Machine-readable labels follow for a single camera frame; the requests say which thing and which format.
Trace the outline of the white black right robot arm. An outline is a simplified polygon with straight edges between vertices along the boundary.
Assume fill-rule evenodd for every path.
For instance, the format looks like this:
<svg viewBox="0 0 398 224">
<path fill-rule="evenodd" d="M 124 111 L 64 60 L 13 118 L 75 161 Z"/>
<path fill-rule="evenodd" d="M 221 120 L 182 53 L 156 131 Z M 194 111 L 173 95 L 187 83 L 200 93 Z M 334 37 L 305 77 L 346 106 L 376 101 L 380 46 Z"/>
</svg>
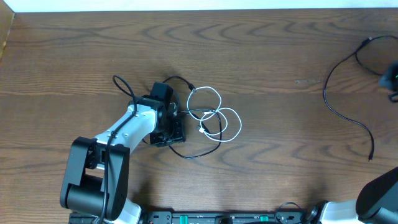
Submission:
<svg viewBox="0 0 398 224">
<path fill-rule="evenodd" d="M 323 99 L 327 107 L 339 117 L 362 126 L 371 138 L 370 162 L 374 157 L 374 137 L 362 123 L 336 112 L 328 104 L 325 82 Z M 397 61 L 393 62 L 379 80 L 379 85 L 395 91 L 389 95 L 397 103 Z M 397 223 L 397 167 L 370 181 L 360 191 L 356 200 L 345 202 L 323 201 L 315 205 L 303 223 Z"/>
</svg>

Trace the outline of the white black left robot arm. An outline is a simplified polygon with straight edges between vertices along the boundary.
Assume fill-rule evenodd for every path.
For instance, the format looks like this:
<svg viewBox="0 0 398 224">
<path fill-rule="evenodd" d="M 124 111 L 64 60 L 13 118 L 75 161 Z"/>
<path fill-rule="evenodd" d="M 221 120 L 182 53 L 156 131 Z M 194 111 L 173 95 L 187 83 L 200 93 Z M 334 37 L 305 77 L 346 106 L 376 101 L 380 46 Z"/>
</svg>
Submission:
<svg viewBox="0 0 398 224">
<path fill-rule="evenodd" d="M 163 147 L 183 142 L 179 102 L 152 93 L 133 99 L 126 113 L 94 138 L 78 137 L 70 148 L 60 204 L 70 223 L 140 223 L 142 208 L 127 197 L 130 155 L 150 136 Z"/>
</svg>

